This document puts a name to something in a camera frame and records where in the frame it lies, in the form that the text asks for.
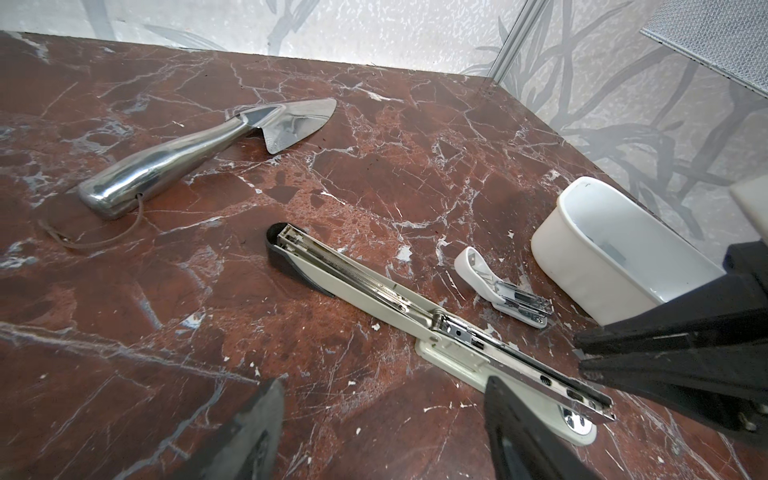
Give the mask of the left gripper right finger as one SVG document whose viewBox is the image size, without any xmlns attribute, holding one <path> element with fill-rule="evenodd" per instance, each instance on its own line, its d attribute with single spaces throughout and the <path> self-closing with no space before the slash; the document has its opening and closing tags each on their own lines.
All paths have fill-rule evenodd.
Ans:
<svg viewBox="0 0 768 480">
<path fill-rule="evenodd" d="M 597 477 L 497 376 L 486 383 L 484 416 L 496 479 Z"/>
</svg>

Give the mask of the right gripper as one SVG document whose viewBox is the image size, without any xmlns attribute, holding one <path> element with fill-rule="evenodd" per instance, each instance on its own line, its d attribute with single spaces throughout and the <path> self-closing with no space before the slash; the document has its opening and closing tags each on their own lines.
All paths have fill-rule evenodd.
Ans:
<svg viewBox="0 0 768 480">
<path fill-rule="evenodd" d="M 574 336 L 590 355 L 581 375 L 643 397 L 726 437 L 767 445 L 767 359 L 751 354 L 640 353 L 732 346 L 767 338 L 767 175 L 729 188 L 760 239 L 732 244 L 726 274 L 635 317 Z"/>
</svg>

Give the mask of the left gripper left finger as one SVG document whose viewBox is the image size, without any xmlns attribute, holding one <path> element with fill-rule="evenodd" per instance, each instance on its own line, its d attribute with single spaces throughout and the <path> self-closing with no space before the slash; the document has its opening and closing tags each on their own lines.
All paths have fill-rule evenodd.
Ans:
<svg viewBox="0 0 768 480">
<path fill-rule="evenodd" d="M 280 380 L 270 379 L 170 477 L 270 479 L 283 416 L 284 386 Z"/>
</svg>

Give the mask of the white mini stapler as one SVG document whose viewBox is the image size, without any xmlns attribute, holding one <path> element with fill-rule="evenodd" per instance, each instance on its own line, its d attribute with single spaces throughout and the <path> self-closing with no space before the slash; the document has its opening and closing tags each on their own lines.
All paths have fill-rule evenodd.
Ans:
<svg viewBox="0 0 768 480">
<path fill-rule="evenodd" d="M 472 246 L 466 247 L 455 258 L 454 269 L 494 309 L 531 327 L 545 328 L 554 313 L 550 299 L 502 280 Z"/>
</svg>

